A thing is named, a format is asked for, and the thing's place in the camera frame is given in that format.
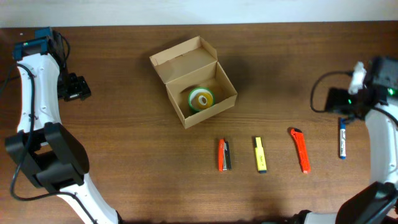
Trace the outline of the blue white marker pen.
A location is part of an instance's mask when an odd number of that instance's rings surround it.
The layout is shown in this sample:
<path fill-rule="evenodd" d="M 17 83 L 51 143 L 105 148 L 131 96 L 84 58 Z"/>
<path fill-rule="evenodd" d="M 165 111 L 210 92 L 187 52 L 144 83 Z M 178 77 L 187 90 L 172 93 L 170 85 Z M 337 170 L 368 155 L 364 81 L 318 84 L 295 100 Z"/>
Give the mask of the blue white marker pen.
<path fill-rule="evenodd" d="M 340 158 L 346 159 L 346 125 L 343 118 L 339 118 L 340 128 Z"/>

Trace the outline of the brown cardboard box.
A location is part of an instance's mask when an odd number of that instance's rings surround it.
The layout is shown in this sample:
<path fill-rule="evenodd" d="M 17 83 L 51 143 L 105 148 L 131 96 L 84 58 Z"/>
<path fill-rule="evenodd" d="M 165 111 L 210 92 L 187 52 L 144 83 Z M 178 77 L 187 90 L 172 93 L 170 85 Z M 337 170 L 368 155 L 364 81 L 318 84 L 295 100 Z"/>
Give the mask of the brown cardboard box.
<path fill-rule="evenodd" d="M 235 105 L 238 93 L 219 63 L 216 49 L 204 38 L 194 37 L 149 59 L 185 129 Z M 215 104 L 194 112 L 188 95 L 198 87 L 212 91 Z"/>

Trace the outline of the green tape roll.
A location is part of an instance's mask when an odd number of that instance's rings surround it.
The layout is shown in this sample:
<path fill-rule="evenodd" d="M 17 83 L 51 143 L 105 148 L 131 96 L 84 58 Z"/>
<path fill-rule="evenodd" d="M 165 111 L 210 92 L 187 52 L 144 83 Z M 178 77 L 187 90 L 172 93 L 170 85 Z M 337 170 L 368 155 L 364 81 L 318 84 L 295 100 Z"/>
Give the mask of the green tape roll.
<path fill-rule="evenodd" d="M 214 100 L 213 105 L 215 104 L 215 96 L 214 96 L 214 94 L 213 94 L 212 91 L 210 91 L 208 88 L 203 88 L 203 87 L 195 88 L 195 89 L 193 89 L 193 90 L 189 93 L 189 95 L 188 95 L 188 104 L 189 104 L 189 107 L 190 107 L 190 109 L 193 110 L 194 112 L 203 111 L 203 110 L 198 109 L 197 106 L 196 106 L 196 103 L 194 102 L 194 99 L 195 99 L 196 95 L 197 95 L 198 93 L 200 93 L 200 92 L 211 93 L 211 94 L 213 95 L 213 100 Z"/>

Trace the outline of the small yellow tape roll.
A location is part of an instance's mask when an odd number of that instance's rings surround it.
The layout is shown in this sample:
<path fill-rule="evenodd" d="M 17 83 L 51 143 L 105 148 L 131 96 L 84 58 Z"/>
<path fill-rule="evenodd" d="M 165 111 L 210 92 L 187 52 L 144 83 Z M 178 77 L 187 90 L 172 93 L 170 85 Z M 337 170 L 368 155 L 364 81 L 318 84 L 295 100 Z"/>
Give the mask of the small yellow tape roll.
<path fill-rule="evenodd" d="M 213 105 L 213 95 L 207 92 L 200 92 L 196 95 L 194 102 L 198 109 L 205 110 Z"/>

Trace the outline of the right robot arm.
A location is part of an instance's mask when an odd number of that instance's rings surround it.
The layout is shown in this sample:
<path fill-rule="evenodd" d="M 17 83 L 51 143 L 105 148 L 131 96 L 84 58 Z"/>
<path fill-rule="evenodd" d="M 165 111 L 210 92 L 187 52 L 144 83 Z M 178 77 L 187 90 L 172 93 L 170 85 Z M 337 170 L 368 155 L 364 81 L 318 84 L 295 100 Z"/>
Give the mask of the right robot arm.
<path fill-rule="evenodd" d="M 348 89 L 330 88 L 324 113 L 341 115 L 340 157 L 346 157 L 345 126 L 364 121 L 371 150 L 371 183 L 346 201 L 336 213 L 302 210 L 276 223 L 397 223 L 388 216 L 397 210 L 397 59 L 375 57 L 365 68 L 358 62 L 345 71 Z"/>

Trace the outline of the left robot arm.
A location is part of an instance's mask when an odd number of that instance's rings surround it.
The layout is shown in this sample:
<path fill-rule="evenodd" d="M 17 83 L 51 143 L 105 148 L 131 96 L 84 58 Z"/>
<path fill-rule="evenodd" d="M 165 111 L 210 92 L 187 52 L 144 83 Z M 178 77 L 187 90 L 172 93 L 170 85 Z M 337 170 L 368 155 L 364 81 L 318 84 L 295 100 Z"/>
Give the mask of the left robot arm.
<path fill-rule="evenodd" d="M 91 96 L 85 78 L 68 71 L 69 54 L 66 38 L 50 27 L 36 30 L 33 39 L 14 46 L 22 109 L 17 133 L 5 140 L 6 151 L 17 165 L 10 195 L 21 202 L 57 196 L 84 223 L 122 223 L 89 175 L 85 148 L 60 118 L 60 99 Z"/>

